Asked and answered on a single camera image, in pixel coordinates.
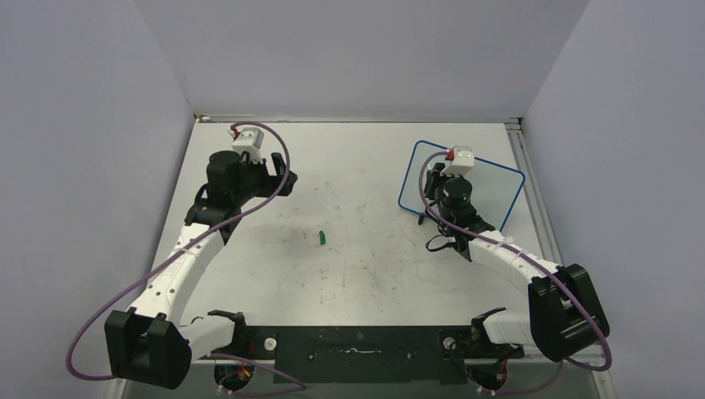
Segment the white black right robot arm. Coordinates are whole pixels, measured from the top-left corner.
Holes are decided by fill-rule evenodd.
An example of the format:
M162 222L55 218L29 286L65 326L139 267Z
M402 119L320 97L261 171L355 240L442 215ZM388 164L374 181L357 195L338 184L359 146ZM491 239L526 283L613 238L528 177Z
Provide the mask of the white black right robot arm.
M535 347L553 362L606 341L610 327L587 270L560 265L511 243L486 222L471 203L471 183L445 175L444 165L424 166L419 191L427 217L434 219L445 245L465 260L483 266L523 293L528 308L493 308L471 320L473 350L490 356L504 347Z

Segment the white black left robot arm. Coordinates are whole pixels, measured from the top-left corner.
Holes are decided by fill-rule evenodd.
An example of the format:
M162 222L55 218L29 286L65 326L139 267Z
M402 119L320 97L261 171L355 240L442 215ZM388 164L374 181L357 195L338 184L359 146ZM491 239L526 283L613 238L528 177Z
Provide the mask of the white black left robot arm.
M209 158L207 181L187 211L175 247L150 272L144 291L125 311L112 311L104 323L114 377L166 389L177 388L192 362L219 350L241 356L248 346L242 313L209 311L180 326L185 308L210 263L253 209L253 198L267 204L287 196L297 176L288 157L271 155L274 173L251 150L222 150Z

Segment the blue framed whiteboard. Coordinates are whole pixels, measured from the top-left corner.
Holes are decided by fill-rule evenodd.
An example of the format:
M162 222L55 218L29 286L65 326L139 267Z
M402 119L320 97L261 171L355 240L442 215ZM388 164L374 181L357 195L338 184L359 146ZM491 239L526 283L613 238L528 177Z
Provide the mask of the blue framed whiteboard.
M424 211L417 180L423 162L432 154L444 151L444 146L419 140L413 148L397 199L400 208L413 214ZM525 174L509 166L477 156L475 165L465 178L473 185L471 203L489 224L502 230L525 184Z

